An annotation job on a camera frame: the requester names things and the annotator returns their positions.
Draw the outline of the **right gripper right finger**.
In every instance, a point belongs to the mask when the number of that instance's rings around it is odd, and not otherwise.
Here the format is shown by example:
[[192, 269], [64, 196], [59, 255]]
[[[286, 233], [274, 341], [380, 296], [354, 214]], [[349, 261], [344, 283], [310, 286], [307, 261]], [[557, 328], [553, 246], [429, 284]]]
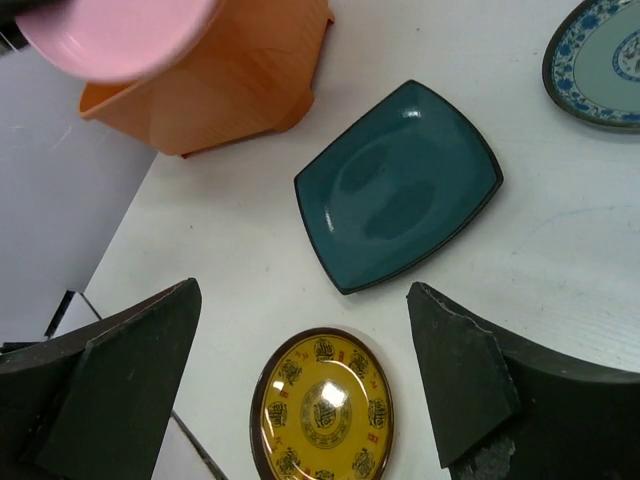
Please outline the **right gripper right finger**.
[[454, 479], [635, 479], [639, 376], [544, 347], [416, 282], [411, 334]]

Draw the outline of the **pink round plate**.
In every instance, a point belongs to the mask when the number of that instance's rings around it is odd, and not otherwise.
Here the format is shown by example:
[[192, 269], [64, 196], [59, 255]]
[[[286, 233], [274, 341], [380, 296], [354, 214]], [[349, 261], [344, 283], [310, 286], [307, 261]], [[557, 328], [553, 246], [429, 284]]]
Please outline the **pink round plate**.
[[161, 70], [204, 32], [219, 3], [56, 1], [16, 18], [29, 45], [61, 71], [115, 84]]

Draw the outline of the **teal square plate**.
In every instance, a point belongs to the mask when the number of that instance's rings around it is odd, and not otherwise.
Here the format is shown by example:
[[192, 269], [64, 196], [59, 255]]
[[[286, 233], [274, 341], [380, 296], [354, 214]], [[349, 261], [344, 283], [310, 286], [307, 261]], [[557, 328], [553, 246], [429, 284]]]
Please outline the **teal square plate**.
[[408, 80], [305, 166], [294, 189], [320, 264], [350, 295], [437, 252], [503, 181], [476, 126], [444, 97]]

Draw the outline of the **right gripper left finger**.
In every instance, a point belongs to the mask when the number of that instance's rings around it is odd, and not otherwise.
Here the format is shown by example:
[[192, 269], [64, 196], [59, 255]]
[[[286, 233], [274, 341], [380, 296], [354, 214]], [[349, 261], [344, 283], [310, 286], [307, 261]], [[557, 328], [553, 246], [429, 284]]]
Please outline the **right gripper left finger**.
[[2, 478], [151, 478], [201, 305], [189, 278], [3, 355]]

